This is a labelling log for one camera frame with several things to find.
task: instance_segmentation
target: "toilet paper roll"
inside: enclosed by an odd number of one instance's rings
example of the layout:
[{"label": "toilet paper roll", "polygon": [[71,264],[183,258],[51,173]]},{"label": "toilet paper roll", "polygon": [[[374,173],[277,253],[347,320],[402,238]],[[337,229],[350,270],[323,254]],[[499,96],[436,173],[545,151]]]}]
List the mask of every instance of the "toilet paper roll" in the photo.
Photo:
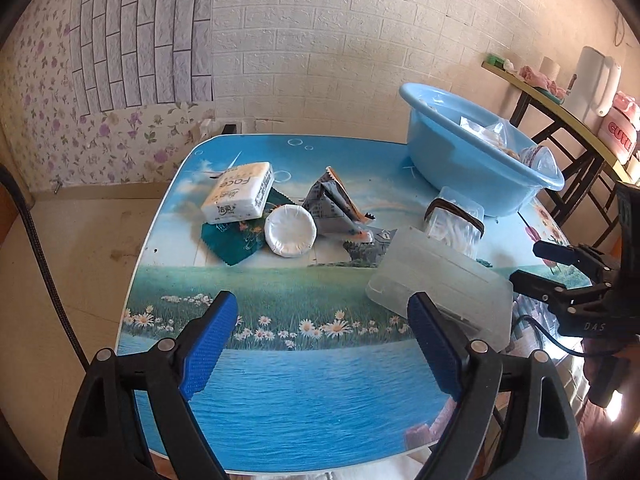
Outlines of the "toilet paper roll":
[{"label": "toilet paper roll", "polygon": [[560,72],[560,65],[553,59],[545,56],[540,64],[540,73],[546,75],[551,81],[555,81]]}]

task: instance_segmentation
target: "pink cloth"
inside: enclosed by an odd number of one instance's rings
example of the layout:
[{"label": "pink cloth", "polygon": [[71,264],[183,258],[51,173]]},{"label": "pink cloth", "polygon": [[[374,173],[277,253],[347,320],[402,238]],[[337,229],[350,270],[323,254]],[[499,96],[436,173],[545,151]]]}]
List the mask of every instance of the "pink cloth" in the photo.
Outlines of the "pink cloth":
[{"label": "pink cloth", "polygon": [[563,99],[566,95],[566,90],[560,88],[555,81],[551,81],[546,75],[532,69],[529,65],[524,65],[519,72],[524,82],[530,86],[543,88],[547,90],[551,95],[555,95],[559,99]]},{"label": "pink cloth", "polygon": [[623,113],[636,130],[640,130],[640,107],[634,97],[618,90],[613,98],[613,107]]}]

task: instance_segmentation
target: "wall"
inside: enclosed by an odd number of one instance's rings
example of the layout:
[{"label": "wall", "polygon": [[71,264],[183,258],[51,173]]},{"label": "wall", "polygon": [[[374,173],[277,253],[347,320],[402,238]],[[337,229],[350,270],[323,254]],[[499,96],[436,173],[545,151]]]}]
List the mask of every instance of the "wall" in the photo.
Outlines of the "wall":
[{"label": "wall", "polygon": [[[405,81],[510,115],[486,52],[549,56],[566,85],[589,44],[637,92],[615,19],[611,0],[33,0],[0,52],[0,120],[33,190],[169,179],[204,116],[402,142]],[[532,110],[522,129],[545,124]]]}]

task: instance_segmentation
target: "plastic bag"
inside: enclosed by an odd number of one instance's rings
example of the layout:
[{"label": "plastic bag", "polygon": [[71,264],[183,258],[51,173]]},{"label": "plastic bag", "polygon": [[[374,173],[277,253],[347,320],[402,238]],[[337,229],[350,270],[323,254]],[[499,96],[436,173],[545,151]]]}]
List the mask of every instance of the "plastic bag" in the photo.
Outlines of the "plastic bag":
[{"label": "plastic bag", "polygon": [[484,127],[470,121],[466,117],[460,117],[460,126],[476,137],[488,142],[494,148],[498,148],[507,155],[520,160],[518,154],[514,151],[513,138],[507,127],[508,122],[500,119],[497,123]]}]

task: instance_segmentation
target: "floor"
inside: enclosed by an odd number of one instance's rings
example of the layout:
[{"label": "floor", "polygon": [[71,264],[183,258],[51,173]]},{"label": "floor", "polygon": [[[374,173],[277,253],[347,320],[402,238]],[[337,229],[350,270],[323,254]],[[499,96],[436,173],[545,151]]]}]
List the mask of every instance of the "floor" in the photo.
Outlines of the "floor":
[{"label": "floor", "polygon": [[[68,318],[89,361],[113,347],[129,280],[159,200],[50,200],[31,214]],[[22,446],[57,478],[83,371],[20,220],[0,248],[0,408]]]}]

